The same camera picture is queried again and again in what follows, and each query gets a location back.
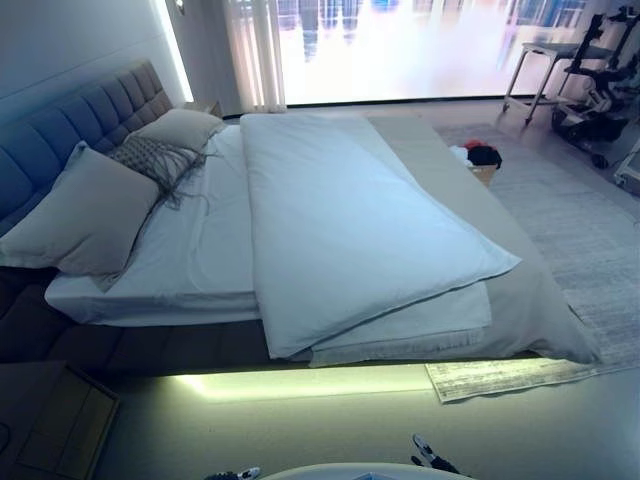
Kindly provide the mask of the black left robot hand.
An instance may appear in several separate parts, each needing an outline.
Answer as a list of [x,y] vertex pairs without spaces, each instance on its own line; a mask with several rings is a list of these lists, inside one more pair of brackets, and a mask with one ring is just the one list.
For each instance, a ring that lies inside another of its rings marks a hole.
[[250,467],[239,472],[225,471],[211,474],[205,477],[205,480],[256,480],[260,475],[260,467]]

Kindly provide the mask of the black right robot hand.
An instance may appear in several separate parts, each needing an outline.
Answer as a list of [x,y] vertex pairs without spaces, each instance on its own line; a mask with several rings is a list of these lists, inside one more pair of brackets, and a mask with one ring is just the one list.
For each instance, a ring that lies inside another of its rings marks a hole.
[[431,468],[444,468],[443,459],[434,453],[429,444],[420,435],[413,434],[412,442],[420,455],[426,460]]

